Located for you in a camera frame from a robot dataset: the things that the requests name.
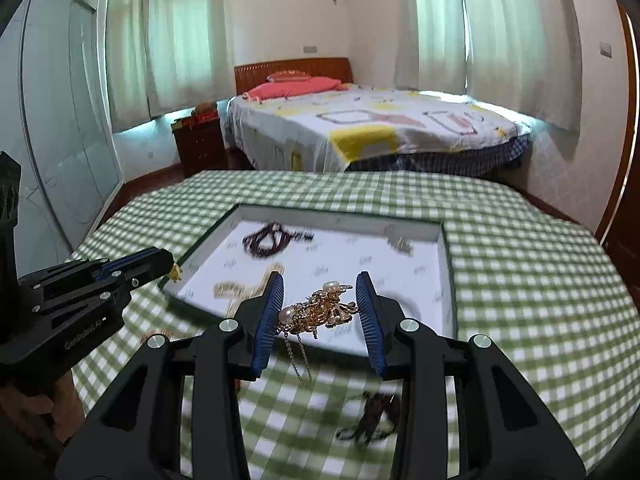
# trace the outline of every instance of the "light switch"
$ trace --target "light switch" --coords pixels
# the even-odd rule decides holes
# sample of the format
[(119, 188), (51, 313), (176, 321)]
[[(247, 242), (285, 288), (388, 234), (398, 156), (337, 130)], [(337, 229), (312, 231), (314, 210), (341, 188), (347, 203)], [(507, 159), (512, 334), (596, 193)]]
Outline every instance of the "light switch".
[(611, 45), (609, 43), (600, 42), (600, 53), (605, 57), (613, 57), (611, 53)]

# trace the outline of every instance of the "wall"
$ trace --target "wall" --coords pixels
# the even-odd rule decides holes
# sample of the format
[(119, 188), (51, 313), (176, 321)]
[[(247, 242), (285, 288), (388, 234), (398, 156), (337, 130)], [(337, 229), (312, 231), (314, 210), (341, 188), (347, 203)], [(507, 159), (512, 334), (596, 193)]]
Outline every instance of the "wall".
[[(345, 0), (229, 1), (236, 65), (348, 54)], [(318, 52), (305, 54), (305, 45)]]
[[(536, 134), (529, 159), (503, 174), (594, 232), (618, 171), (628, 109), (628, 67), (616, 0), (574, 0), (582, 43), (580, 133)], [(600, 42), (613, 58), (600, 54)]]
[[(233, 65), (349, 55), (346, 0), (227, 0)], [(316, 54), (303, 47), (315, 46)], [(170, 122), (160, 119), (113, 136), (127, 181), (180, 162)]]
[(190, 113), (191, 109), (167, 114), (113, 136), (126, 182), (180, 163), (171, 123)]
[(356, 83), (394, 85), (400, 0), (347, 0), (349, 60)]

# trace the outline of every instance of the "pearl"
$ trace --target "pearl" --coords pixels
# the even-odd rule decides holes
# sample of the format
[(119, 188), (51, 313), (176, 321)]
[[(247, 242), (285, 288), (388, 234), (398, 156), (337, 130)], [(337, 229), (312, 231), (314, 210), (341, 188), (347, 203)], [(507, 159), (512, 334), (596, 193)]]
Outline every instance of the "pearl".
[(287, 308), (283, 308), (278, 314), (278, 320), (283, 325), (289, 324), (291, 321), (293, 321), (293, 313), (294, 313), (293, 306), (288, 306)]
[(322, 286), (322, 290), (324, 290), (325, 292), (338, 292), (340, 290), (340, 283), (339, 282), (326, 282)]

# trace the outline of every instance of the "red object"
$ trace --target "red object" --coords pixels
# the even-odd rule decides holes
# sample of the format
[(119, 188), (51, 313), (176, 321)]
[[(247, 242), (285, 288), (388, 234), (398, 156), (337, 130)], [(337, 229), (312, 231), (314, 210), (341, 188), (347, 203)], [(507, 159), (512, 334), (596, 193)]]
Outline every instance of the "red object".
[(278, 97), (316, 94), (329, 90), (344, 90), (342, 81), (330, 77), (312, 77), (307, 81), (289, 81), (286, 83), (262, 83), (243, 95), (245, 99), (264, 101)]
[(215, 121), (219, 119), (217, 110), (208, 110), (201, 114), (190, 115), (189, 117), (185, 117), (180, 119), (180, 125), (183, 128), (193, 128), (196, 124), (207, 123), (208, 121)]
[(309, 79), (311, 79), (311, 76), (306, 72), (300, 72), (300, 70), (281, 70), (268, 76), (267, 81), (270, 83), (286, 83), (289, 81), (308, 81)]

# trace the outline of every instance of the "jewelry tray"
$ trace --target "jewelry tray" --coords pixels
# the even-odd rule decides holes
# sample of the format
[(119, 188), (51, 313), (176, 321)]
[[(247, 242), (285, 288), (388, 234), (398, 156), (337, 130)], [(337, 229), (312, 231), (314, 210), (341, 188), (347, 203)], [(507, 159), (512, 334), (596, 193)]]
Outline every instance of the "jewelry tray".
[[(278, 254), (254, 258), (245, 252), (242, 239), (267, 222), (278, 222), (290, 233), (311, 232), (314, 239), (292, 240)], [(390, 228), (394, 236), (410, 243), (411, 255), (392, 247), (385, 234)], [(305, 301), (325, 282), (355, 286), (357, 275), (366, 270), (377, 293), (397, 300), (405, 316), (420, 320), (439, 335), (456, 336), (454, 285), (446, 235), (439, 222), (237, 204), (177, 263), (182, 279), (174, 283), (163, 278), (161, 290), (169, 296), (171, 309), (208, 324), (220, 322), (233, 299), (238, 299), (231, 293), (214, 297), (214, 290), (219, 295), (228, 291), (227, 282), (254, 297), (264, 290), (271, 270), (278, 270), (284, 278), (284, 308)], [(355, 301), (354, 289), (340, 297), (341, 303), (350, 301)], [(289, 338), (296, 348), (296, 337)], [(319, 327), (317, 340), (310, 333), (301, 338), (310, 358), (360, 366), (367, 357), (358, 314), (347, 324)]]

